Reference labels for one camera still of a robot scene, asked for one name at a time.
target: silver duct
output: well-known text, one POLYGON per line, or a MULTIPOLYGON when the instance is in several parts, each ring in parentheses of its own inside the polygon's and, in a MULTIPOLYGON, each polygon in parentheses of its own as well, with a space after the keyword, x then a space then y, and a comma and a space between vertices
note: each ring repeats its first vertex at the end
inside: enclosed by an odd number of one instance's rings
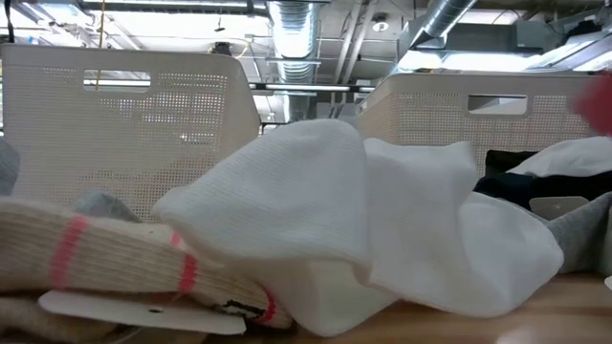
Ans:
POLYGON ((406 47, 410 49, 432 38, 445 36, 476 2, 477 0, 431 0, 425 15, 406 27, 406 47))
MULTIPOLYGON (((268 10, 273 21, 273 42, 276 56, 283 58, 308 58, 317 41, 317 4, 302 2, 269 2, 268 10)), ((299 61, 277 64, 283 83, 313 83, 315 65, 299 61)), ((311 119, 310 98, 284 96, 285 118, 288 121, 311 119)))

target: folded sock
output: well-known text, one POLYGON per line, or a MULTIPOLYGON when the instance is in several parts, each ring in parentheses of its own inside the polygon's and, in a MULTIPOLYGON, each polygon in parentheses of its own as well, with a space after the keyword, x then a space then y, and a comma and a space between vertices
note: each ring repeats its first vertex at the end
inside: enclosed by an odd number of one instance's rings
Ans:
POLYGON ((565 140, 531 156, 510 173, 549 177, 590 177, 612 171, 612 140, 594 137, 565 140))
POLYGON ((153 213, 259 280, 304 328, 335 335, 397 298, 499 315, 557 273, 551 232, 472 193, 476 180, 467 143, 394 146, 311 120, 251 142, 153 213))
POLYGON ((74 210, 77 213, 140 223, 136 214, 119 198, 99 190, 90 190, 75 201, 74 210))
POLYGON ((612 193, 548 223, 565 258, 559 272, 612 274, 612 193))
POLYGON ((0 138, 0 196, 9 196, 19 174, 19 154, 0 138))
POLYGON ((196 260, 171 244, 172 233, 165 225, 91 218, 52 204, 0 198, 0 291, 177 291, 266 326, 291 325, 269 292, 196 260))
POLYGON ((529 201, 540 197, 581 196, 589 201, 595 200, 612 191, 612 171, 590 177, 545 178, 502 173, 480 179, 474 191, 531 210, 529 201))
POLYGON ((36 296, 1 296, 0 327, 72 344, 100 340, 117 324, 46 312, 36 296))
POLYGON ((275 130, 153 209, 196 252, 253 276, 319 335, 347 331, 397 299, 360 285, 348 263, 370 260, 365 156, 353 128, 330 122, 275 130))

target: sock label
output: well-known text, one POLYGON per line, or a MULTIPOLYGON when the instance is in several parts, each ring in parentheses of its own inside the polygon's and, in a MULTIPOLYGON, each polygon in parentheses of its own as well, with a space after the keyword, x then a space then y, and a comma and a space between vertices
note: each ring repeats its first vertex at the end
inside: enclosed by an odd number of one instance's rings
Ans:
POLYGON ((38 299, 48 312, 132 326, 240 334, 247 328, 242 317, 205 309, 174 294, 118 296, 100 293, 51 290, 38 299))

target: white tag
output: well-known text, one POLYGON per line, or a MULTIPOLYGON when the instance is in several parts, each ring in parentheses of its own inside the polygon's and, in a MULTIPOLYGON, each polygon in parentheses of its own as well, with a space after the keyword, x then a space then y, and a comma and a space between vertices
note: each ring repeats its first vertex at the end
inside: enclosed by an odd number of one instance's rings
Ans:
POLYGON ((546 220, 554 220, 588 203, 587 199, 580 196, 539 197, 531 199, 529 207, 535 215, 546 220))
POLYGON ((242 317, 207 310, 186 297, 168 305, 171 297, 51 290, 38 298, 38 304, 48 312, 132 326, 218 334, 240 334, 247 329, 242 317))

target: wooden surface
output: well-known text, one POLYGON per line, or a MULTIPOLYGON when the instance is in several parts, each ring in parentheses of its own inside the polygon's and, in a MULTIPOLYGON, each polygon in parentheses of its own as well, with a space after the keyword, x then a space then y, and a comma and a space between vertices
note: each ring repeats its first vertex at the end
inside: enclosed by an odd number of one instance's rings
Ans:
POLYGON ((214 336, 206 342, 219 343, 611 344, 612 290, 600 277, 563 275, 519 309, 494 319, 469 318, 402 302, 334 338, 318 338, 299 330, 292 334, 214 336))

